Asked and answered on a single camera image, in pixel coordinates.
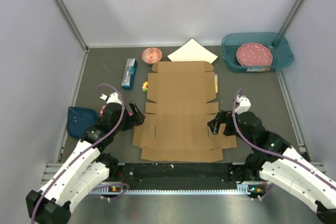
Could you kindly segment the brown cardboard box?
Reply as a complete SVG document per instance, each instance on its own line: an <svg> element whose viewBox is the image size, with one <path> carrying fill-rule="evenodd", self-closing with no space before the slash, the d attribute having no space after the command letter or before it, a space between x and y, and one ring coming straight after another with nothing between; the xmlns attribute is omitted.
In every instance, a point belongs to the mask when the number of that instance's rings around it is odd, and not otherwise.
<svg viewBox="0 0 336 224"><path fill-rule="evenodd" d="M214 135L208 122L219 106L215 73L206 61L160 61L148 74L145 120L134 130L141 158L153 162L216 162L236 148L234 136Z"/></svg>

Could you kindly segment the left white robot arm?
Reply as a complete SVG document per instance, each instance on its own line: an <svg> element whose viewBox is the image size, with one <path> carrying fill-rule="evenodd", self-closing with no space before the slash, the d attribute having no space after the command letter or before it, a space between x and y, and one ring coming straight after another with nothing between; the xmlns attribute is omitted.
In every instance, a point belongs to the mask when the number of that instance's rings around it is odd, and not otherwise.
<svg viewBox="0 0 336 224"><path fill-rule="evenodd" d="M122 101L109 102L96 124L88 127L73 153L58 172L39 190L26 196L32 223L68 223L80 202L104 180L119 174L118 161L104 152L114 136L144 123L135 103L129 113Z"/></svg>

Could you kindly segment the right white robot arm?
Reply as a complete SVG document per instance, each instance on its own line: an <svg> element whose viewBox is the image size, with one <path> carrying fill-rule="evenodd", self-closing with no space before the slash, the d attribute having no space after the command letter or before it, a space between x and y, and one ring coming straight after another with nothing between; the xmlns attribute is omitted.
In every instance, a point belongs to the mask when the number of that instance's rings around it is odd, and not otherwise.
<svg viewBox="0 0 336 224"><path fill-rule="evenodd" d="M225 136L237 136L253 150L245 161L248 178L271 182L306 204L322 223L335 223L335 180L305 160L280 135L266 130L252 112L220 110L207 125L217 135L222 124Z"/></svg>

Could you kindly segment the blue toothpaste box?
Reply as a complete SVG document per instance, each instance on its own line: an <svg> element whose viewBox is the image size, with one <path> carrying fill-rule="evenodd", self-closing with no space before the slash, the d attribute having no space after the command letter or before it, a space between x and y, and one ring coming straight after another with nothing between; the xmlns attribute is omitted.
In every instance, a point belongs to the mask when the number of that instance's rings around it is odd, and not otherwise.
<svg viewBox="0 0 336 224"><path fill-rule="evenodd" d="M126 61L121 87L124 90L132 90L138 63L135 58Z"/></svg>

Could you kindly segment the rainbow flower plush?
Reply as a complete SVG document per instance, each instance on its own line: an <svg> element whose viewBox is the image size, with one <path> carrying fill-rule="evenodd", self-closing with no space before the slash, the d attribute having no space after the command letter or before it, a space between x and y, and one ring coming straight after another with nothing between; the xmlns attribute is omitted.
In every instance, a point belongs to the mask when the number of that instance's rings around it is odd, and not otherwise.
<svg viewBox="0 0 336 224"><path fill-rule="evenodd" d="M143 83L142 91L147 93L147 91L148 91L148 82L147 81Z"/></svg>

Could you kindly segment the pink flower plush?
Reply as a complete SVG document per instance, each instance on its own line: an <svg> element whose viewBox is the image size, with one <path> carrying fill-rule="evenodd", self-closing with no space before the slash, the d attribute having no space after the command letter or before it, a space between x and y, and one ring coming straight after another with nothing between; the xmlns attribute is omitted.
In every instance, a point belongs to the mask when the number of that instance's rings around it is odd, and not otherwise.
<svg viewBox="0 0 336 224"><path fill-rule="evenodd" d="M107 104L105 104L101 109L100 109L100 117L103 116L104 109L107 107Z"/></svg>

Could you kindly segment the dark blue leaf dish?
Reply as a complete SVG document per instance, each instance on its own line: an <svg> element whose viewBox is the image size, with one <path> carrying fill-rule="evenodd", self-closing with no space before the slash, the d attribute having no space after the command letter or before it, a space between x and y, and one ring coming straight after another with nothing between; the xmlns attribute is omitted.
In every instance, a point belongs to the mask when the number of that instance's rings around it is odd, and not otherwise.
<svg viewBox="0 0 336 224"><path fill-rule="evenodd" d="M80 139L85 130L97 122L97 113L92 109L70 106L67 114L67 133Z"/></svg>

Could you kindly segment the red patterned bowl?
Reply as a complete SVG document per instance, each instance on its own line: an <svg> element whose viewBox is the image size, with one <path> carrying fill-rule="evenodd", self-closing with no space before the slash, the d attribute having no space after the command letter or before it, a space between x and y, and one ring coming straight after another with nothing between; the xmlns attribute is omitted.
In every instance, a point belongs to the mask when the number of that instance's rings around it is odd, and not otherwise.
<svg viewBox="0 0 336 224"><path fill-rule="evenodd" d="M156 47L147 48L141 53L141 59L148 65L152 65L160 61L162 57L162 51Z"/></svg>

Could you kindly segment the white square plate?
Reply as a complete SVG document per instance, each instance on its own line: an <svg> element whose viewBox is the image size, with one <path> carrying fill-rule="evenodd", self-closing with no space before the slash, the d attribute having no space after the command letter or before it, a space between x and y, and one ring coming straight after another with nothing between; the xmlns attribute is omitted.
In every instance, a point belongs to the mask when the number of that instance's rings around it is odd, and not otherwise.
<svg viewBox="0 0 336 224"><path fill-rule="evenodd" d="M218 58L193 38L167 57L171 61L206 61L209 63L213 63Z"/></svg>

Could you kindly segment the pink polka dot plate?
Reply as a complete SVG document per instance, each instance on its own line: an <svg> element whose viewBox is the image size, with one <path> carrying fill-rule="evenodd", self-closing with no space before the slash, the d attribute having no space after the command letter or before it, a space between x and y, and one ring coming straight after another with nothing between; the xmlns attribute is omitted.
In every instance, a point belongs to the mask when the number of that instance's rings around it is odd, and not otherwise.
<svg viewBox="0 0 336 224"><path fill-rule="evenodd" d="M273 55L262 44L250 42L237 49L236 59L242 66L246 67L271 66Z"/></svg>

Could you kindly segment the teal plastic bin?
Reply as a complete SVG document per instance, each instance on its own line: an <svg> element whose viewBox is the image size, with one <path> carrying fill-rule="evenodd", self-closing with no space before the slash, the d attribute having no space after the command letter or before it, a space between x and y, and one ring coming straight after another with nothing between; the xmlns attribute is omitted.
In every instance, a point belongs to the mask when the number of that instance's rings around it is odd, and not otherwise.
<svg viewBox="0 0 336 224"><path fill-rule="evenodd" d="M236 73L274 72L293 62L287 40L277 33L229 34L221 50L229 70Z"/></svg>

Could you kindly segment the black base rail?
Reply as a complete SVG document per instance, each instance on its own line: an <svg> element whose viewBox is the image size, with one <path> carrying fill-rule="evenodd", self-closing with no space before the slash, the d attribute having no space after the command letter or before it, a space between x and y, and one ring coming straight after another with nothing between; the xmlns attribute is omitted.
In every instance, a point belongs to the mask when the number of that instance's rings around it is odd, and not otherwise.
<svg viewBox="0 0 336 224"><path fill-rule="evenodd" d="M243 165L232 163L125 163L109 179L131 190L235 189L250 180Z"/></svg>

